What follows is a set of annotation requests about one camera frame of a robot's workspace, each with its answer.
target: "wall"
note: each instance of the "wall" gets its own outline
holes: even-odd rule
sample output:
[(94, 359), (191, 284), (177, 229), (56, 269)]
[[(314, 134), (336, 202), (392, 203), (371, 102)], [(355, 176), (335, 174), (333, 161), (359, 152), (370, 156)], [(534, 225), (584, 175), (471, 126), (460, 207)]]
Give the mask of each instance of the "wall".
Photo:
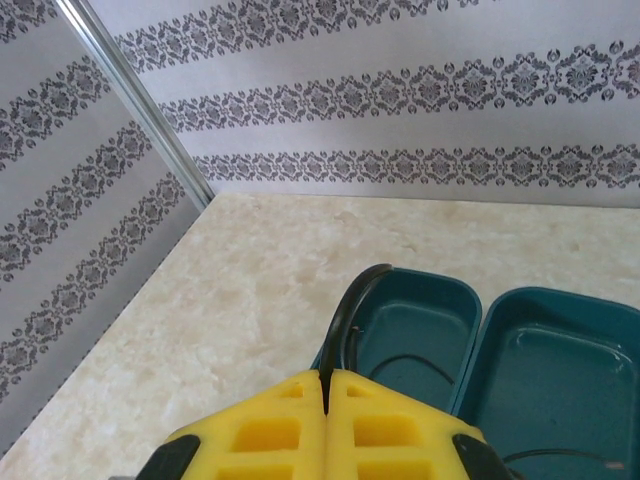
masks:
[(636, 0), (90, 3), (218, 192), (640, 205)]
[(51, 1), (0, 2), (0, 66), (3, 453), (198, 211)]

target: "countertop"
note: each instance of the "countertop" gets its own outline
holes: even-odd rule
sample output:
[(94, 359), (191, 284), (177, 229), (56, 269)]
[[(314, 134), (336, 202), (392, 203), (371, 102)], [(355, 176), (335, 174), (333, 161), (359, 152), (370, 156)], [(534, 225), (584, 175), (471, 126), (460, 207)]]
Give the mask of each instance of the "countertop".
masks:
[(3, 480), (135, 475), (173, 430), (308, 368), (380, 262), (456, 277), (484, 311), (539, 285), (640, 307), (640, 211), (220, 195), (0, 461)]

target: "teal tray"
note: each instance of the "teal tray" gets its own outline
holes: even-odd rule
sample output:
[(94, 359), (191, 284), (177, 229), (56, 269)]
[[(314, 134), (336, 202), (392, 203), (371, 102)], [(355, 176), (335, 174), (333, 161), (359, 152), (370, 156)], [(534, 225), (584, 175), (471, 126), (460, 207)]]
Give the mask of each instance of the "teal tray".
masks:
[(544, 455), (510, 463), (527, 479), (640, 478), (640, 311), (544, 288), (490, 307), (453, 413), (501, 457), (535, 449), (590, 452), (624, 464)]
[[(360, 330), (358, 372), (375, 373), (372, 379), (378, 383), (451, 411), (481, 318), (480, 300), (467, 284), (394, 268), (373, 287), (354, 316), (352, 325)], [(318, 368), (321, 352), (312, 368)], [(397, 355), (425, 357), (425, 352), (453, 384), (433, 368), (406, 357), (374, 372)]]

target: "black plastic part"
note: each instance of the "black plastic part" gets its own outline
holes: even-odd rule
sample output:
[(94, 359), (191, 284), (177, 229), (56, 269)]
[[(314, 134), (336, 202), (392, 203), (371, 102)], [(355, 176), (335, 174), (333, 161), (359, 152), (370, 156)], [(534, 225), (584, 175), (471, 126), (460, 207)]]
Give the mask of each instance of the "black plastic part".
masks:
[(320, 364), (318, 366), (325, 415), (329, 413), (329, 388), (331, 387), (331, 375), (335, 368), (339, 346), (342, 342), (346, 342), (347, 333), (351, 328), (353, 317), (362, 303), (362, 299), (377, 283), (376, 280), (379, 280), (392, 270), (393, 267), (388, 263), (381, 263), (360, 273), (347, 288), (336, 312), (333, 314), (322, 346)]
[(347, 333), (347, 370), (352, 372), (358, 371), (358, 334), (360, 329), (358, 327), (351, 327)]
[(463, 433), (454, 435), (452, 440), (469, 480), (513, 480), (509, 469), (486, 443)]
[(195, 435), (185, 435), (165, 443), (153, 452), (136, 480), (180, 480), (200, 447)]

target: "black cable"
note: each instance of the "black cable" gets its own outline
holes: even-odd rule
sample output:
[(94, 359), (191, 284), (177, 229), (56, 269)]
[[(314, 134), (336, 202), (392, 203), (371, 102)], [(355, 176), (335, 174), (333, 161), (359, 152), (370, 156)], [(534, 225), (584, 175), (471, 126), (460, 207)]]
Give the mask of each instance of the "black cable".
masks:
[(415, 360), (416, 362), (420, 362), (423, 365), (426, 365), (431, 370), (438, 373), (442, 378), (444, 378), (449, 383), (449, 385), (453, 385), (455, 383), (455, 380), (451, 377), (451, 375), (449, 375), (447, 372), (445, 372), (442, 368), (440, 368), (438, 365), (433, 363), (431, 360), (429, 360), (428, 358), (421, 357), (420, 355), (414, 355), (412, 353), (394, 355), (393, 357), (389, 357), (386, 360), (383, 360), (378, 365), (376, 365), (373, 370), (371, 370), (371, 373), (368, 375), (367, 378), (369, 378), (370, 380), (373, 380), (376, 376), (380, 374), (382, 370), (387, 368), (391, 363), (396, 362), (398, 360), (404, 360), (404, 359)]
[(348, 355), (346, 369), (352, 372), (358, 371), (358, 333), (360, 329), (358, 327), (351, 327), (349, 333), (347, 333), (347, 350)]
[(520, 473), (517, 470), (514, 470), (513, 468), (509, 468), (507, 467), (507, 470), (509, 470), (509, 473), (511, 474), (511, 476), (513, 476), (513, 478), (515, 480), (527, 480), (527, 477), (525, 477), (522, 473)]
[(611, 470), (623, 470), (624, 464), (621, 462), (611, 461), (597, 453), (583, 452), (582, 450), (574, 450), (571, 448), (538, 448), (535, 450), (525, 450), (523, 452), (512, 453), (502, 459), (502, 463), (507, 464), (529, 457), (539, 457), (543, 455), (566, 455), (570, 457), (590, 458), (602, 463), (605, 468)]
[(324, 413), (329, 413), (329, 390), (331, 388), (331, 375), (335, 369), (336, 357), (340, 350), (340, 345), (346, 343), (348, 329), (351, 328), (353, 317), (362, 299), (371, 291), (373, 285), (377, 283), (383, 275), (391, 272), (393, 267), (388, 263), (382, 263), (367, 268), (360, 273), (347, 291), (342, 296), (338, 308), (333, 314), (327, 336), (322, 345), (318, 374), (322, 387), (322, 401), (324, 403)]

